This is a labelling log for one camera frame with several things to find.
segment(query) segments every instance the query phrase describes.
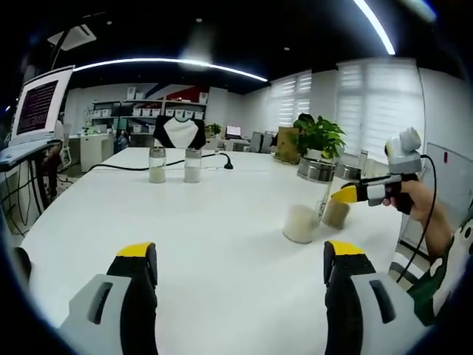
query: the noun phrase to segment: glass jar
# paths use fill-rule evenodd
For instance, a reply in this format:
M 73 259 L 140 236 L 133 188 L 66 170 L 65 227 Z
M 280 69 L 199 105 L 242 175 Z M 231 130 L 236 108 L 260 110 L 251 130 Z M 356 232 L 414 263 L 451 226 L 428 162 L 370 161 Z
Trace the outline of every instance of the glass jar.
M 153 146 L 149 148 L 149 182 L 164 183 L 166 181 L 166 148 Z
M 287 239 L 295 243 L 307 244 L 316 237 L 317 228 L 324 215 L 330 194 L 335 165 L 320 160 L 302 158 L 297 175 L 314 183 L 315 208 L 306 205 L 293 205 L 289 209 L 282 230 Z
M 202 166 L 202 150 L 187 148 L 184 166 L 184 182 L 198 183 Z

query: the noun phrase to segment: green leaves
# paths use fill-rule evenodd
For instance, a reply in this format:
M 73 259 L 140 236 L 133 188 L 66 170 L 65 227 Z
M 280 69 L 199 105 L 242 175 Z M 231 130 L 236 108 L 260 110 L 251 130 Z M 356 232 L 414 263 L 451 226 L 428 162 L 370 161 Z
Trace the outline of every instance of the green leaves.
M 337 147 L 345 146 L 341 135 L 345 133 L 338 124 L 317 117 L 314 121 L 312 116 L 301 114 L 293 125 L 299 129 L 299 142 L 297 149 L 303 155 L 308 149 L 321 150 L 327 153 L 329 158 L 338 157 Z

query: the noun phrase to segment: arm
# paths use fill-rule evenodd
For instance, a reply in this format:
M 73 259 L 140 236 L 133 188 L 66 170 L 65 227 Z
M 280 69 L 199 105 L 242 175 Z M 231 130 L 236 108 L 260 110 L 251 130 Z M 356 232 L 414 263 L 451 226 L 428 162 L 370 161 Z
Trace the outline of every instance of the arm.
M 434 194 L 419 181 L 405 181 L 402 183 L 401 192 L 406 192 L 412 198 L 414 205 L 410 213 L 413 220 L 421 223 L 425 229 Z M 384 205 L 395 205 L 394 199 L 385 201 Z M 443 206 L 435 201 L 434 211 L 430 219 L 429 228 L 426 231 L 425 240 L 429 256 L 438 258 L 443 255 L 446 247 L 452 239 L 453 230 L 447 220 Z

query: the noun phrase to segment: potted plant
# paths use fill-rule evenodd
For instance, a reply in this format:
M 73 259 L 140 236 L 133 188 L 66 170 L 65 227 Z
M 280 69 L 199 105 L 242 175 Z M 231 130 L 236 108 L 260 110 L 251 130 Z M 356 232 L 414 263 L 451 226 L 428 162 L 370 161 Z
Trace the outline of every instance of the potted plant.
M 337 148 L 345 146 L 341 139 L 345 133 L 338 124 L 322 116 L 315 121 L 311 115 L 301 114 L 293 126 L 299 129 L 299 135 L 293 139 L 297 141 L 297 150 L 303 157 L 333 159 L 339 157 Z
M 222 131 L 222 126 L 219 124 L 209 124 L 207 127 L 210 129 L 210 132 L 214 137 L 218 136 Z

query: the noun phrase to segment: white table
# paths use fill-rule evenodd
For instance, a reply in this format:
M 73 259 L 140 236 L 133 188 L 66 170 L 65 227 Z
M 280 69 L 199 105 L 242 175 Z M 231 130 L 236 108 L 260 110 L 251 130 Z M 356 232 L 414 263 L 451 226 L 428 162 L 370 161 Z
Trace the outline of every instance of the white table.
M 287 210 L 315 206 L 316 184 L 270 155 L 229 155 L 233 171 L 217 168 L 224 157 L 205 158 L 197 184 L 183 182 L 182 165 L 167 171 L 165 184 L 148 183 L 148 172 L 97 168 L 59 196 L 23 242 L 46 318 L 59 326 L 69 300 L 120 249 L 152 241 L 160 354 L 322 354 L 324 241 L 355 243 L 387 271 L 401 214 L 360 203 L 345 230 L 322 226 L 310 245 L 292 243 L 281 232 Z M 168 150 L 168 162 L 183 156 Z M 147 166 L 148 149 L 128 148 L 106 163 Z

